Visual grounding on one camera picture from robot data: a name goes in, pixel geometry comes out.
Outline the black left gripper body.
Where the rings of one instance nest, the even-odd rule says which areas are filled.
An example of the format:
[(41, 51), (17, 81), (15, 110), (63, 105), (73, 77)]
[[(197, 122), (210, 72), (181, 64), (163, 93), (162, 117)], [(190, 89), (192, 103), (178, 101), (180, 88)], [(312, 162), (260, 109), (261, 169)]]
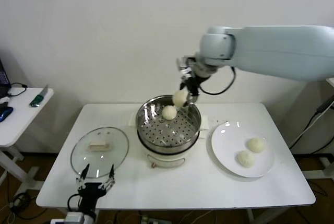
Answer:
[(95, 210), (98, 199), (106, 195), (101, 182), (88, 182), (78, 189), (81, 197), (79, 210)]

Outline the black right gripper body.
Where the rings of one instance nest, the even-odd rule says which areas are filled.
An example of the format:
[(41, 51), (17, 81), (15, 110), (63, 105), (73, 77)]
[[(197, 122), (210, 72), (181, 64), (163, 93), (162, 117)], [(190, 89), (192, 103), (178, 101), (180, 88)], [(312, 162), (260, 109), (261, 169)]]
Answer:
[(210, 76), (200, 77), (196, 75), (191, 69), (183, 70), (183, 77), (187, 79), (188, 92), (192, 93), (198, 92), (200, 84), (210, 78)]

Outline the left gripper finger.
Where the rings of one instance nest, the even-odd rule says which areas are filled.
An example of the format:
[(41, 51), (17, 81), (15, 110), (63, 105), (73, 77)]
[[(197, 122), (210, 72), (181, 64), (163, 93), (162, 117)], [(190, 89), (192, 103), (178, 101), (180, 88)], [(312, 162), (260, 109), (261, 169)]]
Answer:
[(80, 173), (79, 177), (76, 178), (76, 184), (78, 185), (78, 188), (82, 188), (84, 186), (88, 170), (89, 170), (89, 164), (86, 165), (86, 167)]
[(114, 184), (115, 184), (115, 173), (114, 173), (114, 164), (112, 164), (112, 167), (111, 167), (110, 173), (109, 173), (109, 177), (101, 185), (101, 189), (103, 189), (103, 190), (110, 190), (113, 187)]

